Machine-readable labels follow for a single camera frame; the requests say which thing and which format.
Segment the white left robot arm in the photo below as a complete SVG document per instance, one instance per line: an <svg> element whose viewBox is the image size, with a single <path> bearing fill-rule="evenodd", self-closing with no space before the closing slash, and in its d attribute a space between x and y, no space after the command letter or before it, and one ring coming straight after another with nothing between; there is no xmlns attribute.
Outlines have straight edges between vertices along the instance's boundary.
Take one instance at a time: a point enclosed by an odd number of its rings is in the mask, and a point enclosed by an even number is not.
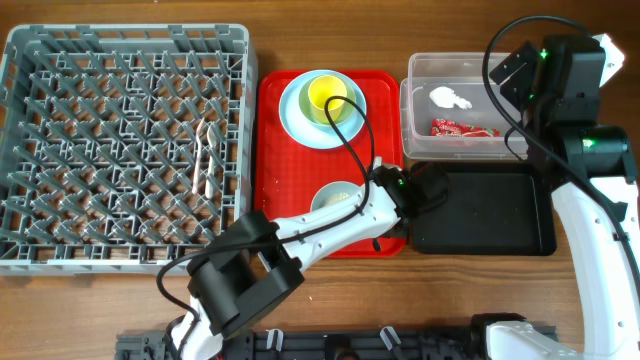
<svg viewBox="0 0 640 360"><path fill-rule="evenodd" d="M449 177L438 165L414 172L377 165L353 195L313 212L268 220L241 216L216 240L165 265L156 278L187 265L186 315L170 323L165 341L176 359L211 359L224 341L272 312L317 261L356 242L391 236L448 198Z"/></svg>

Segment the red candy wrapper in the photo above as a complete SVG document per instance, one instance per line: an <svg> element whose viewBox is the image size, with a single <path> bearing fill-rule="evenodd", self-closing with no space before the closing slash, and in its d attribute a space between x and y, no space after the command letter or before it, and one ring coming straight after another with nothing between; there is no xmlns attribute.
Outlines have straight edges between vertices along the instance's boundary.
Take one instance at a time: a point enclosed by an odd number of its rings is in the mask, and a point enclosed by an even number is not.
<svg viewBox="0 0 640 360"><path fill-rule="evenodd" d="M430 135L436 137L498 137L500 132L497 129L434 118L431 124Z"/></svg>

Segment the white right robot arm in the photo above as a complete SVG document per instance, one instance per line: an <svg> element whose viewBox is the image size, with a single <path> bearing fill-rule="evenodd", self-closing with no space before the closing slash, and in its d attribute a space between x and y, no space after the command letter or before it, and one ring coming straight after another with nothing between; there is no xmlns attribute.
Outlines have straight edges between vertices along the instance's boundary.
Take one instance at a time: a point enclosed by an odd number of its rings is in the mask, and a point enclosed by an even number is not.
<svg viewBox="0 0 640 360"><path fill-rule="evenodd" d="M639 172L626 131L598 121L600 89L625 56L606 34L550 35L481 76L491 103L526 140L552 182L584 319L584 349L549 340L524 321L486 328L491 359L636 359L639 356Z"/></svg>

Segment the light blue food bowl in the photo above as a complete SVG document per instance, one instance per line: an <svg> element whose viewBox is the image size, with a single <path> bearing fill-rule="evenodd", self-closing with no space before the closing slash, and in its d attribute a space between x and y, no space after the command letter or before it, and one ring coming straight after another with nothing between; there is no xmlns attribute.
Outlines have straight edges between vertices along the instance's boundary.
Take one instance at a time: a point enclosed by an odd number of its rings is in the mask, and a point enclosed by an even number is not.
<svg viewBox="0 0 640 360"><path fill-rule="evenodd" d="M326 206L323 207L322 203L324 202L324 200L335 193L340 193L340 192L346 192L350 194L350 197L342 200L338 203L335 203L333 205L330 206ZM359 194L361 193L361 187L352 183L352 182L348 182L348 181L335 181L335 182L331 182L325 186L323 186L313 197L311 205L310 205L310 211L314 212L317 211L319 209L323 209L323 208L331 208L333 210L335 209L346 209L349 206L352 206L355 204L355 201L353 200L353 197L357 197Z"/></svg>

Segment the white plastic spoon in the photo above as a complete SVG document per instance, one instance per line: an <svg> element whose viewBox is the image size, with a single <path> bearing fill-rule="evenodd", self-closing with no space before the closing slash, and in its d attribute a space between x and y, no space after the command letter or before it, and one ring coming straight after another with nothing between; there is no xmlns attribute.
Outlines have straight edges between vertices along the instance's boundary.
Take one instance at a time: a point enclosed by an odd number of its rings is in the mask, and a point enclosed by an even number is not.
<svg viewBox="0 0 640 360"><path fill-rule="evenodd" d="M219 181L216 178L216 166L219 163L218 145L221 142L221 134L218 126L211 122L207 129L207 141L209 146L209 159L206 172L205 196L213 199L215 192L220 188Z"/></svg>

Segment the white napkin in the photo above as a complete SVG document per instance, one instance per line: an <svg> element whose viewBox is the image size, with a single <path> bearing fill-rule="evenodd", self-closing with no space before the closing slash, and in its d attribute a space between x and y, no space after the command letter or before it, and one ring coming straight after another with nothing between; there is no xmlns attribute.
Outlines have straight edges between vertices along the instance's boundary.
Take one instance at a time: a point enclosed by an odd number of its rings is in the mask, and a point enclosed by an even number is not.
<svg viewBox="0 0 640 360"><path fill-rule="evenodd" d="M446 86L440 86L433 89L429 93L429 98L440 108L452 109L454 107L458 107L462 110L469 110L472 108L472 103L470 101L458 96L453 89Z"/></svg>

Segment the pink plastic fork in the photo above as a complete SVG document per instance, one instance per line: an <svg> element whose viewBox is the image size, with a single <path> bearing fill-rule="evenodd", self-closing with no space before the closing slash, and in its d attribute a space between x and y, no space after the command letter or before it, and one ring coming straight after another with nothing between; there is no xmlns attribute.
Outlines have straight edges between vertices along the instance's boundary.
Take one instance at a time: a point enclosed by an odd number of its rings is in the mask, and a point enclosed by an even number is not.
<svg viewBox="0 0 640 360"><path fill-rule="evenodd" d="M202 152L202 146L203 146L201 136L202 136L203 129L204 129L204 120L200 120L195 132L195 142L196 142L195 148L194 148L195 165L194 165L192 189L191 189L191 193L194 195L198 194L199 176L201 172L201 166L200 166L201 152Z"/></svg>

